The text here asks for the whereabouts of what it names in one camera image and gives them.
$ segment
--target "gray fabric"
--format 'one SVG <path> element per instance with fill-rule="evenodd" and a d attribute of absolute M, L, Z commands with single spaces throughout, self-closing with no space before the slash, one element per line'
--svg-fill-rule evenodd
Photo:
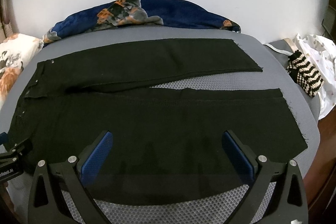
<path fill-rule="evenodd" d="M 295 160 L 298 162 L 300 167 L 302 176 L 304 177 L 306 175 L 315 157 L 320 142 L 319 131 L 307 102 L 285 69 L 276 61 L 276 58 L 273 55 L 269 54 L 269 52 L 258 40 L 244 34 L 223 30 L 195 30 L 177 29 L 163 26 L 136 26 L 85 33 L 53 43 L 41 50 L 41 52 L 33 58 L 14 84 L 7 100 L 4 103 L 4 106 L 0 111 L 0 132 L 8 132 L 17 100 L 29 79 L 35 72 L 36 64 L 38 62 L 56 58 L 71 52 L 113 43 L 164 38 L 233 39 L 252 59 L 254 59 L 254 61 L 256 61 L 260 67 L 263 67 L 263 72 L 237 72 L 203 76 L 193 79 L 180 80 L 174 83 L 167 83 L 159 85 L 159 87 L 174 89 L 189 87 L 207 90 L 257 90 L 280 88 L 308 145 L 307 150 L 295 157 Z M 269 193 L 265 196 L 263 204 L 254 218 L 255 221 L 262 217 L 267 207 L 273 187 L 270 186 L 269 189 Z M 235 197 L 235 204 L 238 203 L 239 200 L 239 195 L 237 193 L 237 190 L 234 189 L 222 195 L 224 200 L 225 195 L 233 195 Z M 104 207 L 101 208 L 105 210 L 107 214 L 114 212 L 116 207 L 115 204 L 109 204 L 108 209 L 106 209 L 105 206 L 106 204 L 104 204 Z M 225 206 L 226 210 L 232 209 L 232 205 L 226 204 Z M 221 218 L 220 221 L 224 222 L 226 215 L 227 214 L 223 214 L 221 217 L 218 216 Z M 209 223 L 209 218 L 200 219 L 200 223 Z"/>
<path fill-rule="evenodd" d="M 285 40 L 278 40 L 278 41 L 274 41 L 269 43 L 271 44 L 273 47 L 279 49 L 279 50 L 285 50 L 287 52 L 293 52 L 291 47 L 287 44 L 287 42 Z M 268 46 L 265 46 L 266 49 L 278 60 L 278 62 L 286 69 L 288 66 L 288 56 L 285 54 L 281 54 L 279 52 L 276 52 L 275 50 L 271 49 Z M 307 93 L 305 93 L 305 91 L 299 86 L 298 89 L 300 90 L 300 92 L 302 93 L 304 99 L 306 100 L 313 116 L 314 119 L 316 121 L 316 123 L 319 121 L 319 115 L 320 115 L 320 97 L 317 94 L 314 98 L 310 98 L 308 96 Z"/>

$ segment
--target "curtain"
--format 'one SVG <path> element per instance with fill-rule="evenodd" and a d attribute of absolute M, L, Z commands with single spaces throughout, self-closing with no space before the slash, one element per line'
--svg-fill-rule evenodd
<path fill-rule="evenodd" d="M 13 34 L 9 20 L 7 0 L 0 0 L 0 43 Z"/>

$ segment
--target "blue floral blanket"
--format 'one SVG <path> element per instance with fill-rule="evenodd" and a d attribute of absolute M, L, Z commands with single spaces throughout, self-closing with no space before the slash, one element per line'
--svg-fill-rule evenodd
<path fill-rule="evenodd" d="M 132 24 L 241 31 L 233 21 L 186 0 L 116 0 L 68 16 L 43 36 L 43 42 L 47 45 L 83 32 Z"/>

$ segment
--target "silver screw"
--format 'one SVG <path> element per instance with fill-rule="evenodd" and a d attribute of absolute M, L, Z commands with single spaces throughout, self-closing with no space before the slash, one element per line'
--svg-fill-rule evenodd
<path fill-rule="evenodd" d="M 42 167 L 43 165 L 45 165 L 45 161 L 44 160 L 40 160 L 39 163 L 37 164 L 39 167 Z"/>
<path fill-rule="evenodd" d="M 73 162 L 75 162 L 76 160 L 77 160 L 77 157 L 76 157 L 76 156 L 71 156 L 71 157 L 68 158 L 68 162 L 70 162 L 70 163 L 73 163 Z"/>
<path fill-rule="evenodd" d="M 296 166 L 297 165 L 295 160 L 290 160 L 289 163 L 290 163 L 291 166 Z"/>
<path fill-rule="evenodd" d="M 258 157 L 258 160 L 260 160 L 261 162 L 266 162 L 267 161 L 267 158 L 264 156 L 264 155 L 260 155 Z"/>

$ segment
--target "perforated mesh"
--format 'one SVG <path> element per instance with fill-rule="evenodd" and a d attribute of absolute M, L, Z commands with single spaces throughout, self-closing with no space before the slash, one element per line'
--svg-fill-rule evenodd
<path fill-rule="evenodd" d="M 248 185 L 209 198 L 162 206 L 127 206 L 95 200 L 112 223 L 222 224 L 248 190 Z M 62 191 L 73 218 L 85 223 L 68 192 Z"/>

